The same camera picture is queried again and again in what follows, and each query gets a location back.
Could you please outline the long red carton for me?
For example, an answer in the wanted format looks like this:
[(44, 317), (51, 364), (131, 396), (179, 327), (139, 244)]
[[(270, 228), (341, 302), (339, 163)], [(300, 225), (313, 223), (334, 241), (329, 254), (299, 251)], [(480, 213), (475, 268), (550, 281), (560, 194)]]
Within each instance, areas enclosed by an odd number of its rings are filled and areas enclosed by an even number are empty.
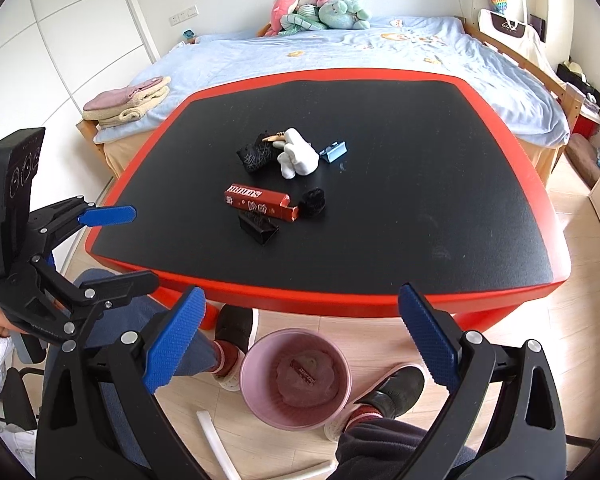
[(313, 386), (315, 378), (310, 374), (310, 371), (297, 359), (292, 359), (289, 363), (291, 369), (307, 384)]

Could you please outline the blue binder clip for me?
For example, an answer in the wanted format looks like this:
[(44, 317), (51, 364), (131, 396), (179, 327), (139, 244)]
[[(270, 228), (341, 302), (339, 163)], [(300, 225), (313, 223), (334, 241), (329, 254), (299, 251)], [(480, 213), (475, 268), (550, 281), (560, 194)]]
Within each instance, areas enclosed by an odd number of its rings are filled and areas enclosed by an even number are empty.
[(337, 141), (326, 148), (323, 148), (318, 154), (325, 162), (332, 164), (335, 160), (346, 154), (348, 151), (347, 144), (344, 141)]

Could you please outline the black binder clip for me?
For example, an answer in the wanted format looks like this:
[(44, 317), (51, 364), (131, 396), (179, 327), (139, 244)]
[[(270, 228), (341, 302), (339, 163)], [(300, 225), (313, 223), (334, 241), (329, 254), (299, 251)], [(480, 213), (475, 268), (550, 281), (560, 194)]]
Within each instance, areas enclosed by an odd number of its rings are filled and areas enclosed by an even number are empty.
[(240, 228), (261, 246), (268, 244), (279, 231), (277, 224), (257, 211), (239, 211), (238, 221)]

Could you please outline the wooden clothespin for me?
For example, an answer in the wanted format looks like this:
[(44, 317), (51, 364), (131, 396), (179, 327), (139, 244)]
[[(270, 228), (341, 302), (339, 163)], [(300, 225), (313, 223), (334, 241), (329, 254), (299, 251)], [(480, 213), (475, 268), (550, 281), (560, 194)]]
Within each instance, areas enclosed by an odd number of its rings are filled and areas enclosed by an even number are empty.
[(276, 132), (274, 134), (269, 134), (268, 136), (264, 136), (262, 138), (263, 142), (285, 142), (286, 136), (283, 131)]

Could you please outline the right black shoe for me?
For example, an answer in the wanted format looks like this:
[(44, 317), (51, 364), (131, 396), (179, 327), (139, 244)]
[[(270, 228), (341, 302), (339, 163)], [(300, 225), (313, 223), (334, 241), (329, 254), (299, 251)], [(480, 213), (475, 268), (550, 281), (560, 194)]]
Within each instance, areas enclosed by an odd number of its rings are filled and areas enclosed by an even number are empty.
[(402, 364), (389, 370), (373, 387), (350, 401), (324, 427), (327, 440), (337, 442), (340, 436), (359, 422), (388, 418), (396, 419), (408, 412), (425, 389), (426, 377), (417, 364)]

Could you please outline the small black cloth ball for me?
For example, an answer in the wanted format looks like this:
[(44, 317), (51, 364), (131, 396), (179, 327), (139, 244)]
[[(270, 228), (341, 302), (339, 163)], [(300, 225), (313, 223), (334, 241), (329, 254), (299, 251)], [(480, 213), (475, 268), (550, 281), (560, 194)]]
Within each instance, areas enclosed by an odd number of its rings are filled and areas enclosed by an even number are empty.
[(325, 192), (321, 188), (314, 188), (301, 196), (298, 203), (298, 214), (301, 219), (315, 219), (324, 212), (325, 208)]

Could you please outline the pink trash bin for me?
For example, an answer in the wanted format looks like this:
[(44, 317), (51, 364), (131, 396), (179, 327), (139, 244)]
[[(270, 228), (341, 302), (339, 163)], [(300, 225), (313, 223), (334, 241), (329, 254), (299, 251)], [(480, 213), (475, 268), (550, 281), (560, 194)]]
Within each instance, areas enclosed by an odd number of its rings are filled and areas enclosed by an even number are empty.
[[(307, 385), (289, 366), (297, 359), (315, 378)], [(352, 391), (348, 361), (328, 339), (310, 330), (287, 328), (259, 339), (247, 352), (239, 375), (251, 413), (286, 431), (313, 430), (331, 422)]]

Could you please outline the teal plush toy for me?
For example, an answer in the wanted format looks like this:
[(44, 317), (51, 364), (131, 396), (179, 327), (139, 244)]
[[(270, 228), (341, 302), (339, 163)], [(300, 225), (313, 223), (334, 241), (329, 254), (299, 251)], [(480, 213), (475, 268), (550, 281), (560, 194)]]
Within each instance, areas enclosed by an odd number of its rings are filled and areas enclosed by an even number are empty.
[(360, 0), (328, 0), (318, 9), (318, 18), (331, 29), (370, 28), (370, 14)]

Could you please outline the white sock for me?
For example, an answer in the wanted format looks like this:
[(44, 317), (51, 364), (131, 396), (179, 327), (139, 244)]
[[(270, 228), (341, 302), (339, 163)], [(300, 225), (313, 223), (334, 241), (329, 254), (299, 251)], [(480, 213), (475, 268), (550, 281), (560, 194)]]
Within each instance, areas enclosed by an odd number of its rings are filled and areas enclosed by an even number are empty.
[(277, 161), (286, 180), (313, 174), (320, 163), (320, 155), (295, 128), (288, 128), (282, 140), (273, 142), (273, 148), (279, 150)]

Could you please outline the striped green plush toy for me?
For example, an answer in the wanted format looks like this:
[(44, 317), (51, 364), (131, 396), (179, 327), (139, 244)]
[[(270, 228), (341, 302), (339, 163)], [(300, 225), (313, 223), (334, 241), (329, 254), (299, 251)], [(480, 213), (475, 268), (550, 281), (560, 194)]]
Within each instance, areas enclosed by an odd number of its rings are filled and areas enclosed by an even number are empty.
[(288, 13), (280, 18), (279, 36), (290, 36), (308, 30), (323, 30), (327, 26), (318, 17), (318, 7), (314, 4), (302, 4), (296, 12)]

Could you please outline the black red-edged table mat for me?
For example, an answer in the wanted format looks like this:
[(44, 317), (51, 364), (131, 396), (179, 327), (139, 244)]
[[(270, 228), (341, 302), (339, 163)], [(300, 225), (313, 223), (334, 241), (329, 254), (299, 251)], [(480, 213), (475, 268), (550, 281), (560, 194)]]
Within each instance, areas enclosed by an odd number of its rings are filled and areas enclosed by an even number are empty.
[[(320, 157), (286, 180), (279, 164), (246, 173), (238, 148), (297, 129)], [(270, 218), (261, 246), (228, 206), (232, 184), (301, 196), (321, 188), (315, 219)], [(154, 132), (108, 195), (134, 222), (94, 229), (87, 252), (148, 269), (172, 289), (278, 312), (388, 318), (411, 282), (453, 313), (548, 296), (571, 260), (546, 189), (513, 133), (460, 78), (336, 68), (262, 76), (189, 96)]]

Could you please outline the pink plush toy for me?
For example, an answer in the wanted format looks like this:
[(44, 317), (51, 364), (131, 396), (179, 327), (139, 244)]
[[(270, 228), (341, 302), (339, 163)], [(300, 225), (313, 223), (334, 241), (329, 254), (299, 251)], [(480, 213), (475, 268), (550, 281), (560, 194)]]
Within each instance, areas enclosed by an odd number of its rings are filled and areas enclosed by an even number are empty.
[(300, 0), (275, 0), (270, 13), (270, 20), (268, 21), (268, 26), (266, 26), (263, 31), (263, 36), (278, 35), (284, 29), (283, 17), (294, 12), (299, 1)]

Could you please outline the black patterned sock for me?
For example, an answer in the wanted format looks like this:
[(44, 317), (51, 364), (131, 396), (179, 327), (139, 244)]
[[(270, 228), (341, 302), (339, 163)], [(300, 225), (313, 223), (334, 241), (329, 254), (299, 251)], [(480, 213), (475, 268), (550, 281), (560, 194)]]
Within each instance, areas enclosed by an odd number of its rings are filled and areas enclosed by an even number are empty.
[(278, 166), (278, 149), (274, 148), (270, 136), (271, 133), (261, 133), (256, 140), (245, 144), (236, 151), (242, 166), (250, 176), (263, 176)]

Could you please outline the folded pink beige blankets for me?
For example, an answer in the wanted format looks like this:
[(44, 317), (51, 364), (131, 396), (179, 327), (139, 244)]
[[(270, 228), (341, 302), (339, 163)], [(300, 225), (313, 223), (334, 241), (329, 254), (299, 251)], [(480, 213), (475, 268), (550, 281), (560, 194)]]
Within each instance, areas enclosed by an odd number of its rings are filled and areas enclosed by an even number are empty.
[(100, 92), (84, 105), (82, 117), (97, 122), (102, 128), (135, 122), (169, 95), (170, 83), (169, 76), (158, 76), (140, 84)]

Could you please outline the red box with white letters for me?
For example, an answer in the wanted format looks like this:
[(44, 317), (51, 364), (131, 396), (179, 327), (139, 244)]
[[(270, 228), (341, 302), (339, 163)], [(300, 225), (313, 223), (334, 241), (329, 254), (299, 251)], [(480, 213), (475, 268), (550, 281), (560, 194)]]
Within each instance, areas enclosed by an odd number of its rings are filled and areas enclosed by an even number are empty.
[(234, 183), (224, 191), (224, 200), (228, 206), (287, 222), (299, 217), (299, 208), (292, 206), (290, 196), (282, 192)]

